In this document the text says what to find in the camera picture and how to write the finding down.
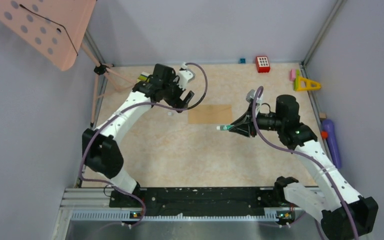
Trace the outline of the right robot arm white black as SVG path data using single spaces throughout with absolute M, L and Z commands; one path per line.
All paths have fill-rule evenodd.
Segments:
M 330 240 L 355 240 L 371 233 L 379 209 L 377 202 L 352 187 L 330 161 L 316 134 L 301 122 L 296 98 L 279 95 L 275 110 L 268 113 L 260 112 L 262 98 L 262 94 L 250 91 L 246 112 L 229 131 L 249 138 L 262 131 L 276 132 L 282 144 L 279 150 L 295 155 L 321 190 L 318 195 L 294 177 L 279 177 L 274 184 L 274 202 L 303 209 Z

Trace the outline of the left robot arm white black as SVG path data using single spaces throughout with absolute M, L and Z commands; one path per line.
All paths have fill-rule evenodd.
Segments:
M 84 165 L 105 177 L 105 182 L 121 190 L 121 200 L 129 207 L 140 202 L 139 183 L 124 167 L 119 144 L 140 117 L 160 101 L 182 112 L 195 95 L 189 91 L 181 98 L 189 82 L 195 78 L 187 64 L 179 71 L 157 63 L 153 72 L 140 76 L 124 103 L 96 129 L 87 129 L 82 135 Z

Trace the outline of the green white glue stick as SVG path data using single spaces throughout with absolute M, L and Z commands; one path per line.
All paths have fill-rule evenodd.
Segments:
M 229 131 L 231 128 L 233 127 L 233 125 L 218 125 L 216 126 L 216 129 L 218 131 Z

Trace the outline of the brown kraft envelope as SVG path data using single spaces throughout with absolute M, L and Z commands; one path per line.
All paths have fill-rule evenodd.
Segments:
M 230 124 L 233 121 L 230 104 L 200 104 L 187 113 L 189 124 Z

